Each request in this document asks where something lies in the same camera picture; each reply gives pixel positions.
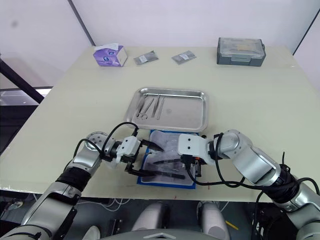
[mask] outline white table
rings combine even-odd
[[[133,58],[151,50],[159,60],[136,66]],[[197,58],[177,65],[171,57],[186,50]],[[285,151],[285,163],[293,174],[320,183],[320,97],[286,48],[267,47],[262,67],[217,65],[215,47],[127,47],[126,51],[124,67],[98,66],[93,48],[82,54],[2,154],[1,189],[43,193],[72,158],[78,141],[94,131],[109,133],[123,121],[134,92],[147,86],[205,91],[209,124],[201,134],[237,129],[278,162]],[[123,127],[115,137],[131,132]],[[141,137],[148,135],[148,130],[139,131]],[[226,180],[241,179],[230,160],[220,161],[220,166]],[[258,194],[223,185],[195,190],[137,185],[137,177],[124,168],[120,164],[111,170],[102,164],[83,196],[253,202]],[[203,167],[202,176],[202,182],[219,180],[213,166]]]

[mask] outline stainless steel tray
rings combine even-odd
[[[160,96],[158,107],[155,116],[152,117],[158,95]],[[163,98],[162,111],[159,120],[157,120]],[[144,105],[137,117],[141,99],[144,99]],[[154,100],[145,113],[147,119],[141,118],[141,113],[144,112],[152,99]],[[204,92],[196,90],[144,87],[134,93],[124,120],[137,124],[141,129],[198,133],[208,125],[208,96]]]

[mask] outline white wall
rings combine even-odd
[[[97,45],[216,46],[261,38],[293,53],[319,0],[73,0]]]
[[[88,46],[66,0],[0,0],[1,59],[33,87],[53,86]]]
[[[320,91],[320,15],[294,54],[310,82]]]

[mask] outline label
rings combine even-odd
[[[148,62],[148,60],[146,59],[145,55],[140,56],[139,59],[140,59],[142,64],[144,64],[145,62]]]
[[[182,57],[184,60],[188,60],[189,59],[189,57],[184,53],[180,54],[179,56]]]

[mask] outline storage box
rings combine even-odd
[[[219,37],[217,64],[260,67],[265,57],[261,39]]]
[[[124,46],[118,44],[106,44],[95,48],[93,54],[100,66],[122,67],[128,56]]]

